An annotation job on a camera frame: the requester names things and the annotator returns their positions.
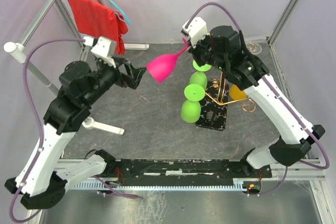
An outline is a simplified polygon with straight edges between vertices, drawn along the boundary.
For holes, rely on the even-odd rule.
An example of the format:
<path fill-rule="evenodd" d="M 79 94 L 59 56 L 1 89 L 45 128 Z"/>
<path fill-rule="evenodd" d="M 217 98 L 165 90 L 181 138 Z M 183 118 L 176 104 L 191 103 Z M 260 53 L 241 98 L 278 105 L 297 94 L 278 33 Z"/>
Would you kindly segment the green plastic goblet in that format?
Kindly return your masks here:
<path fill-rule="evenodd" d="M 201 116 L 200 101 L 205 97 L 205 90 L 201 85 L 189 84 L 184 89 L 186 101 L 182 105 L 181 117 L 187 123 L 195 123 Z"/>
<path fill-rule="evenodd" d="M 189 84 L 198 84 L 204 90 L 207 88 L 207 76 L 205 72 L 209 71 L 212 67 L 208 64 L 199 66 L 195 60 L 193 60 L 193 67 L 195 72 L 191 75 Z"/>

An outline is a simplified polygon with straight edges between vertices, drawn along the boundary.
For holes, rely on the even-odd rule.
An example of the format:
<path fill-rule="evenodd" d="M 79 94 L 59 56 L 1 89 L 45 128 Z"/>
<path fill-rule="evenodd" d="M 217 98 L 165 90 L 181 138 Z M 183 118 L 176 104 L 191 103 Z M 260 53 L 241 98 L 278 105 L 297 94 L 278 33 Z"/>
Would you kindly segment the clear champagne flute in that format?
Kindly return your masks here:
<path fill-rule="evenodd" d="M 247 42 L 246 47 L 254 55 L 260 54 L 262 52 L 262 46 L 256 42 Z"/>

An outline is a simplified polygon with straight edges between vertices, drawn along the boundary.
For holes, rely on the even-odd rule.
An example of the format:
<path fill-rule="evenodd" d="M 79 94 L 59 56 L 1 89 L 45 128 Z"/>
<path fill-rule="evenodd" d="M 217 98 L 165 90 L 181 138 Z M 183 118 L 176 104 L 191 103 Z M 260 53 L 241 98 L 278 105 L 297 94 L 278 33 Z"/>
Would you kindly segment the orange plastic goblet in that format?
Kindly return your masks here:
<path fill-rule="evenodd" d="M 240 90 L 236 85 L 232 85 L 230 87 L 229 96 L 235 101 L 248 98 L 248 95 L 244 91 Z"/>

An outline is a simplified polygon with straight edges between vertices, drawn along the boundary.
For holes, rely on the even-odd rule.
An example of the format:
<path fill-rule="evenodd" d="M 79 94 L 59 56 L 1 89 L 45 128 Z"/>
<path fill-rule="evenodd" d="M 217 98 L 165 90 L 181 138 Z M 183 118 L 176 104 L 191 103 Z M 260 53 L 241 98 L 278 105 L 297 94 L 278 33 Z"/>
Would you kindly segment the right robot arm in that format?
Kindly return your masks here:
<path fill-rule="evenodd" d="M 259 57 L 246 46 L 241 30 L 232 26 L 217 26 L 211 31 L 206 25 L 182 27 L 182 33 L 189 37 L 189 52 L 199 66 L 210 65 L 224 75 L 232 84 L 252 98 L 278 130 L 280 137 L 274 142 L 250 150 L 240 164 L 240 171 L 246 177 L 253 177 L 259 169 L 272 163 L 286 167 L 303 163 L 317 169 L 303 160 L 313 144 L 326 132 L 322 125 L 313 125 L 306 120 L 279 90 L 274 78 Z"/>

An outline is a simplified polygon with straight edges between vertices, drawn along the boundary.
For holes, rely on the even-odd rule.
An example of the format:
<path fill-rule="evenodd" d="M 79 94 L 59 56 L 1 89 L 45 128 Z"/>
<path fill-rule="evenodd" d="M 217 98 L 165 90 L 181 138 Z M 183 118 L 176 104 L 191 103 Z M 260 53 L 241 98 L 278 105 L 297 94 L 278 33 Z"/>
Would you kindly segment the pink plastic goblet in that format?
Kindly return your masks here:
<path fill-rule="evenodd" d="M 162 83 L 166 80 L 174 71 L 179 56 L 189 49 L 190 46 L 185 38 L 183 38 L 183 42 L 185 47 L 181 51 L 158 56 L 147 64 L 146 68 L 156 82 Z"/>

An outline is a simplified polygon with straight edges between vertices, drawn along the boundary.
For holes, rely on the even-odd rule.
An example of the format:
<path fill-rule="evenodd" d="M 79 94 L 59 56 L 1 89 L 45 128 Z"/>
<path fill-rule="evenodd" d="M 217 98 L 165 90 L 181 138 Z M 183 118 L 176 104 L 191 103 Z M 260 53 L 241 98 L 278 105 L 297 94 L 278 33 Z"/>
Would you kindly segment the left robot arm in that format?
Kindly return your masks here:
<path fill-rule="evenodd" d="M 55 171 L 61 153 L 89 117 L 92 105 L 114 84 L 131 89 L 139 86 L 146 68 L 135 68 L 124 58 L 117 57 L 116 61 L 115 66 L 109 66 L 97 59 L 96 71 L 84 61 L 73 61 L 60 75 L 61 88 L 46 111 L 40 127 L 43 135 L 34 149 L 38 157 L 32 155 L 23 171 L 5 182 L 10 193 L 22 195 L 20 202 L 26 209 L 52 208 L 74 185 L 116 172 L 119 165 L 105 150 L 96 151 L 64 172 Z"/>

